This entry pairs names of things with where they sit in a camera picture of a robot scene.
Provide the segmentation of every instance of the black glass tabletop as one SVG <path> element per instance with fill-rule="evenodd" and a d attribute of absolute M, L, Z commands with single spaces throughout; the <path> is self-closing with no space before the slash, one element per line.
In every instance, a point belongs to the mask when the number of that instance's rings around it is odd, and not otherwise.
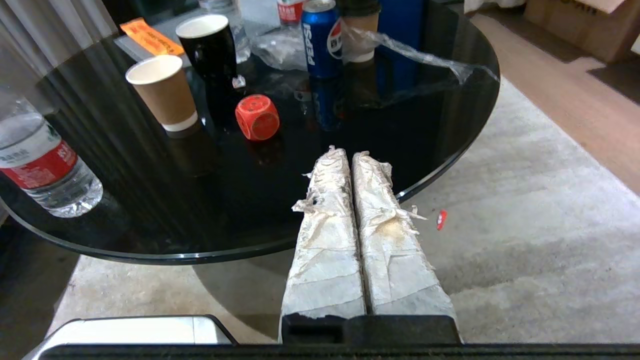
<path fill-rule="evenodd" d="M 424 53 L 487 66 L 496 55 L 466 18 L 429 1 L 385 8 L 380 31 Z M 76 252 L 135 263 L 182 264 L 259 256 L 294 247 L 309 173 L 330 145 L 393 165 L 402 201 L 428 186 L 465 152 L 499 91 L 476 70 L 460 84 L 447 68 L 379 47 L 343 75 L 268 67 L 255 55 L 239 64 L 246 87 L 231 96 L 186 69 L 200 122 L 169 137 L 124 74 L 135 62 L 105 38 L 52 71 L 38 89 L 47 120 L 102 181 L 88 213 L 56 218 L 5 176 L 0 197 L 36 234 Z M 234 115 L 247 94 L 266 94 L 280 129 L 248 141 Z"/>

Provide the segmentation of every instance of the pepsi can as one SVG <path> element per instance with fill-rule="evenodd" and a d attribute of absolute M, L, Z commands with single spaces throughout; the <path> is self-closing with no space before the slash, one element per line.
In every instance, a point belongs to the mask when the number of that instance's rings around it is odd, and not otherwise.
<path fill-rule="evenodd" d="M 310 78 L 311 93 L 316 110 L 316 122 L 323 131 L 336 131 L 344 121 L 344 80 Z"/>
<path fill-rule="evenodd" d="M 335 1 L 311 0 L 302 9 L 309 74 L 315 78 L 337 76 L 342 71 L 342 29 Z"/>

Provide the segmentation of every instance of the gray rug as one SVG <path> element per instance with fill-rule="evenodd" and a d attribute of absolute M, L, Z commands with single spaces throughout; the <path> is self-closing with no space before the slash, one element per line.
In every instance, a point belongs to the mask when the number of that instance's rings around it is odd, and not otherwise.
<path fill-rule="evenodd" d="M 412 204 L 429 217 L 416 222 L 422 247 L 467 342 L 640 340 L 638 197 L 508 81 L 476 143 Z M 239 341 L 272 341 L 291 258 L 162 267 L 83 256 L 51 329 L 209 313 Z"/>

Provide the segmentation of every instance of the orange label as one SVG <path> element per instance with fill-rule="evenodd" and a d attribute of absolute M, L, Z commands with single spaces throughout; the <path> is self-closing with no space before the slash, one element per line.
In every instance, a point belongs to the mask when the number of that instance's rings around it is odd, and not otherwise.
<path fill-rule="evenodd" d="M 144 47 L 153 55 L 176 55 L 184 54 L 182 46 L 171 41 L 168 37 L 160 34 L 157 30 L 147 25 L 145 19 L 139 18 L 120 25 L 133 41 Z"/>

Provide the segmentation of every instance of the plastic bag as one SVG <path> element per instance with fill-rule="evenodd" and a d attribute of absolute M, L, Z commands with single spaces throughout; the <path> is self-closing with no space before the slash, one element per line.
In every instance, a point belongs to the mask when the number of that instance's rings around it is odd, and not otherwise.
<path fill-rule="evenodd" d="M 439 58 L 433 54 L 422 53 L 408 45 L 390 38 L 383 33 L 351 28 L 342 22 L 343 44 L 358 43 L 362 49 L 373 50 L 379 45 L 385 46 L 413 61 L 437 66 L 448 67 L 463 84 L 474 70 L 486 71 L 494 80 L 497 76 L 484 65 L 466 64 L 458 61 Z M 302 32 L 298 28 L 280 28 L 252 39 L 252 52 L 260 56 L 270 67 L 278 70 L 306 70 L 307 61 L 305 57 L 304 39 Z M 353 61 L 360 54 L 356 54 L 349 46 L 342 49 L 342 60 L 345 63 Z"/>

